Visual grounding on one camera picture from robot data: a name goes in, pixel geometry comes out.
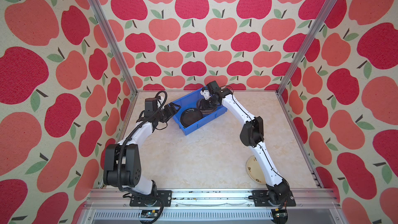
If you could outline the cream yellow plate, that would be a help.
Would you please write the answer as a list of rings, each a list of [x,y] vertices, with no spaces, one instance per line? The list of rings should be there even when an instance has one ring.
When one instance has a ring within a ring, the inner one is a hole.
[[[255,158],[255,156],[251,156],[247,160],[246,169],[247,169],[248,175],[250,176],[250,178],[252,180],[254,180],[255,182],[257,182],[261,185],[266,184],[264,174],[263,174],[262,169],[261,169],[257,159]]]

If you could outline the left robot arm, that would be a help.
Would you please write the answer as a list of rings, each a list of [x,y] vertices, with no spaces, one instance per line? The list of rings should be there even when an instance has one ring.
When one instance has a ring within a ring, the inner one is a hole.
[[[155,199],[157,186],[153,180],[142,175],[140,147],[153,134],[159,123],[168,121],[181,109],[169,103],[167,92],[159,91],[154,97],[145,99],[145,109],[140,113],[134,129],[119,143],[105,149],[103,182],[133,196]]]

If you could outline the smoky glass plate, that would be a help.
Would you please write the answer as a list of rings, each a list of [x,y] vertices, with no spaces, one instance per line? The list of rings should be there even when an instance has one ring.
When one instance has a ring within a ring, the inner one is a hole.
[[[197,109],[203,115],[209,115],[217,110],[217,106],[205,99],[200,99],[197,101]]]

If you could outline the black plate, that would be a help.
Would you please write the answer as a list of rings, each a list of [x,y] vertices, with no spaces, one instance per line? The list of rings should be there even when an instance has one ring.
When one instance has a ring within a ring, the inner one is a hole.
[[[184,128],[191,126],[203,118],[203,113],[198,108],[188,108],[180,116],[180,123]]]

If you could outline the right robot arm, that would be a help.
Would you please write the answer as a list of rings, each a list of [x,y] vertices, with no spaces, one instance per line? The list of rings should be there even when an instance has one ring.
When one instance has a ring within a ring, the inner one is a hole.
[[[219,87],[216,81],[203,87],[201,95],[210,106],[223,106],[237,118],[242,126],[239,138],[243,145],[252,150],[265,177],[267,187],[265,199],[272,206],[285,205],[291,199],[292,192],[289,183],[280,175],[267,151],[263,119],[245,109],[231,89]]]

